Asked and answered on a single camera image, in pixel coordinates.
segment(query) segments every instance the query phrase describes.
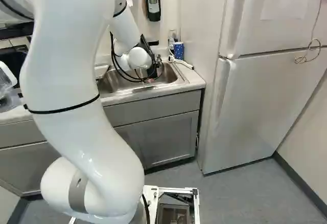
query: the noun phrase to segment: gray cabinet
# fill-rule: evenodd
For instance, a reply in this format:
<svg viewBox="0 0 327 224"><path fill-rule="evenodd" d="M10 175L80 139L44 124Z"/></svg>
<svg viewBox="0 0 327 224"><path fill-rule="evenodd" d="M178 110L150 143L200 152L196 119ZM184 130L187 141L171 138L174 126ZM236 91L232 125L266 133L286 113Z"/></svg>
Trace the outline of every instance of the gray cabinet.
<svg viewBox="0 0 327 224"><path fill-rule="evenodd" d="M131 125L145 168L194 156L198 117L194 111Z"/></svg>
<svg viewBox="0 0 327 224"><path fill-rule="evenodd" d="M0 148L45 141L34 120L0 125Z"/></svg>
<svg viewBox="0 0 327 224"><path fill-rule="evenodd" d="M136 139L137 127L133 125L121 126L114 128L116 132L126 141L126 143L132 148L135 154L138 156L140 161L145 167L145 160L143 158L139 143Z"/></svg>
<svg viewBox="0 0 327 224"><path fill-rule="evenodd" d="M104 108L117 133L144 168L195 155L201 91ZM60 155L44 141L33 120L0 125L0 185L17 195L40 189L48 166Z"/></svg>
<svg viewBox="0 0 327 224"><path fill-rule="evenodd" d="M59 157L47 142L1 149L2 184L17 195L38 191L44 172Z"/></svg>

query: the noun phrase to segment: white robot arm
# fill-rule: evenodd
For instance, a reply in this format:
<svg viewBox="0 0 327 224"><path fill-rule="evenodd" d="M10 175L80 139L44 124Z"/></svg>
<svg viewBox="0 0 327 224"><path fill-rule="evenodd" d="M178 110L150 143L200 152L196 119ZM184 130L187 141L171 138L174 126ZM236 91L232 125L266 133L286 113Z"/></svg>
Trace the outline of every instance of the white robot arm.
<svg viewBox="0 0 327 224"><path fill-rule="evenodd" d="M150 67L151 58L135 47L140 33L129 8L124 0L1 3L0 21L35 20L20 86L38 128L63 156L42 178L43 198L88 222L129 223L140 208L144 170L108 122L94 74L97 47L109 24L121 66Z"/></svg>

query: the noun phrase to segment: blue mug with white dots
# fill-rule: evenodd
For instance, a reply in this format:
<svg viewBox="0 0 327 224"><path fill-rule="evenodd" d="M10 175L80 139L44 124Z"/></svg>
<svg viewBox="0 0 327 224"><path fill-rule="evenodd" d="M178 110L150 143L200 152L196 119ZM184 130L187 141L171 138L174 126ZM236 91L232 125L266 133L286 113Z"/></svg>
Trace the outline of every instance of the blue mug with white dots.
<svg viewBox="0 0 327 224"><path fill-rule="evenodd" d="M174 55L175 59L184 60L184 43L182 41L174 43Z"/></svg>

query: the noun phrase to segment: gray floor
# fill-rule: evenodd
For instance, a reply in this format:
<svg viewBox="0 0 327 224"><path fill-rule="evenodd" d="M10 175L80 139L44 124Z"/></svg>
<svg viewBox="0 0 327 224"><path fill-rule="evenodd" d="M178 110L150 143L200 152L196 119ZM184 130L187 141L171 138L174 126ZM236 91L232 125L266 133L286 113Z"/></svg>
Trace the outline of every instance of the gray floor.
<svg viewBox="0 0 327 224"><path fill-rule="evenodd" d="M327 224L274 160L207 177L203 177L193 162L147 175L146 184L198 187L201 224ZM69 217L56 213L39 200L30 203L20 224L68 222Z"/></svg>

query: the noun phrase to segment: white countertop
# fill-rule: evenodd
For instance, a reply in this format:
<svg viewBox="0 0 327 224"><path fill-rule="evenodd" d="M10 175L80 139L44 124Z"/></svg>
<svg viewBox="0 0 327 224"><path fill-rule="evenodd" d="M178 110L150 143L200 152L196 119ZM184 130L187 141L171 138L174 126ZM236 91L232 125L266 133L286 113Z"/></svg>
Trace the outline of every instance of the white countertop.
<svg viewBox="0 0 327 224"><path fill-rule="evenodd" d="M127 94L127 95L115 95L112 97L101 98L103 106L121 104L131 101L144 100L159 96L177 94L192 90L197 90L205 87L205 81L193 70L188 69L184 65L176 64L175 65L180 72L183 74L183 77L187 79L188 83L181 84L178 86L171 86L169 88L162 89L151 89L148 91ZM107 66L97 67L96 73L101 70L106 70ZM0 125L22 122L27 120L32 120L32 114L28 112L22 105L18 106L10 111L5 113L0 113Z"/></svg>

